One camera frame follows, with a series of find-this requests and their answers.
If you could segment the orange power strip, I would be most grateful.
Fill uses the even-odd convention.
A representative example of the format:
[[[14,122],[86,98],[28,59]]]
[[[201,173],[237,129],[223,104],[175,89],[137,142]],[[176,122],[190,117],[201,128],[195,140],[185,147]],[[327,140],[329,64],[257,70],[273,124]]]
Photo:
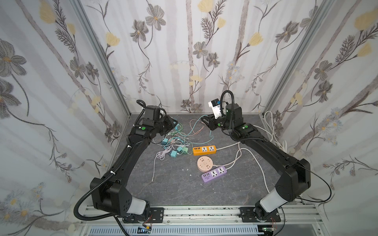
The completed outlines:
[[[215,154],[216,152],[217,152],[217,149],[216,149],[216,146],[214,145],[193,148],[194,156],[210,155],[210,154]]]

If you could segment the teal charger plug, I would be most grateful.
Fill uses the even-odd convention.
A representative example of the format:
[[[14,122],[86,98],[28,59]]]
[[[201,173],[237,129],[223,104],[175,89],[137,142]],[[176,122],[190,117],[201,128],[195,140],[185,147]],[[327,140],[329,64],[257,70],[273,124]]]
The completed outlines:
[[[172,151],[170,152],[170,156],[173,157],[173,158],[176,158],[177,155],[178,155],[178,152],[177,152],[176,150],[172,150]]]

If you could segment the purple power strip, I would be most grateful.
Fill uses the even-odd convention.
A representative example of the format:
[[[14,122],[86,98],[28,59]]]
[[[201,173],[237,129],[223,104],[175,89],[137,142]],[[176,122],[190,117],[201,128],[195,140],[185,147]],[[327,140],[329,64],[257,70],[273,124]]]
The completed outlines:
[[[227,169],[224,166],[217,167],[203,175],[201,175],[204,183],[208,183],[212,180],[218,179],[219,177],[224,176],[227,173]]]

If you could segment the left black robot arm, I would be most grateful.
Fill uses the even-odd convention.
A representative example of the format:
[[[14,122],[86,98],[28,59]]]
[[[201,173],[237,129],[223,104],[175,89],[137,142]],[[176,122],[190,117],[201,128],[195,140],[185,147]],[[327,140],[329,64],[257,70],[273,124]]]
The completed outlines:
[[[77,219],[96,221],[134,216],[138,221],[144,221],[150,218],[149,202],[132,196],[127,184],[137,161],[156,135],[167,135],[178,122],[159,106],[146,105],[143,100],[138,100],[137,104],[142,111],[127,136],[126,147],[103,177],[94,178],[89,191],[78,200],[73,209]],[[92,198],[94,208],[105,212],[103,215],[89,217],[80,214],[79,208],[88,197]]]

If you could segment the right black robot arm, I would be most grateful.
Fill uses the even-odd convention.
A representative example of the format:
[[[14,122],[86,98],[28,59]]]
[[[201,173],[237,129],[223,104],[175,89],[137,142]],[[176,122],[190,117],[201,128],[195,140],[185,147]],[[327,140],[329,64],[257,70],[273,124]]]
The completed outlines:
[[[230,90],[222,92],[220,98],[209,102],[213,113],[201,120],[210,130],[220,128],[237,144],[253,149],[265,159],[280,175],[273,190],[255,203],[253,216],[258,221],[266,221],[278,213],[278,208],[300,196],[311,187],[310,163],[287,154],[270,140],[266,139],[258,129],[244,122],[242,108],[235,103],[234,94]]]

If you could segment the round pink power socket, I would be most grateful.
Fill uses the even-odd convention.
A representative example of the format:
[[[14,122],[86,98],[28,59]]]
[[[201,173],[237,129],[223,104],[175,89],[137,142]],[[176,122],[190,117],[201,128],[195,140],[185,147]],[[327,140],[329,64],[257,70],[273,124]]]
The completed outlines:
[[[214,167],[213,160],[208,156],[201,156],[197,160],[197,168],[200,172],[206,173]]]

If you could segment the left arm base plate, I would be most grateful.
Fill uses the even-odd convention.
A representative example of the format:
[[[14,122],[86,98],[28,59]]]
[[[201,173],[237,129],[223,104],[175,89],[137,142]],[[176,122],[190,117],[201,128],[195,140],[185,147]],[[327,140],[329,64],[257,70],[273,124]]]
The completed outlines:
[[[163,207],[150,207],[144,210],[141,215],[130,214],[122,219],[124,223],[153,224],[162,223],[164,217]]]

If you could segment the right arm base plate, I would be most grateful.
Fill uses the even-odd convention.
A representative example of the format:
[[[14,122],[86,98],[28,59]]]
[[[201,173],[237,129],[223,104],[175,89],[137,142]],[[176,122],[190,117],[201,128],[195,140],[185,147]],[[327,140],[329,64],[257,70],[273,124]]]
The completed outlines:
[[[277,210],[266,213],[262,208],[257,207],[256,209],[254,206],[240,207],[239,210],[239,217],[243,223],[279,223],[282,221]]]

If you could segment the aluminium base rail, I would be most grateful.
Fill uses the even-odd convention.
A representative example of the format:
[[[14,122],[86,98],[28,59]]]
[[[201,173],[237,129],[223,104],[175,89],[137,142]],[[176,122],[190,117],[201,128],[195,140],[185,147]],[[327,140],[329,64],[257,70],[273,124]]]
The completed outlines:
[[[252,206],[156,206],[144,222],[133,218],[83,221],[78,236],[328,236],[315,206],[285,205],[260,222]]]

